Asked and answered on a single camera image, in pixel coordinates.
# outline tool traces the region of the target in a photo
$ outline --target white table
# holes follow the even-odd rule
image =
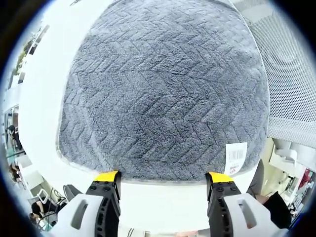
[[[41,175],[60,193],[73,184],[83,193],[96,173],[70,166],[56,151],[63,93],[72,59],[91,24],[110,1],[82,0],[59,9],[38,45],[23,82],[19,130],[23,147]],[[246,192],[255,168],[235,177]],[[209,228],[206,185],[121,184],[120,225],[157,233]]]

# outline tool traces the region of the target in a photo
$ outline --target mesh panel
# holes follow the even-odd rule
[[[316,77],[301,41],[264,0],[234,4],[245,17],[266,67],[268,136],[316,148]]]

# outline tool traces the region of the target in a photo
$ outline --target gray towel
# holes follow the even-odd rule
[[[225,145],[260,157],[270,102],[251,32],[227,1],[120,0],[97,19],[70,70],[62,154],[124,178],[204,180]]]

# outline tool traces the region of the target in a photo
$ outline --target gray microfiber towel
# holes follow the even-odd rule
[[[204,180],[225,145],[260,157],[267,76],[226,0],[120,0],[96,20],[70,69],[59,148],[76,164],[127,179]]]

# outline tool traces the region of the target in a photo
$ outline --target towel label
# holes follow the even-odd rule
[[[247,143],[226,144],[226,163],[224,174],[233,175],[240,171],[246,160]]]

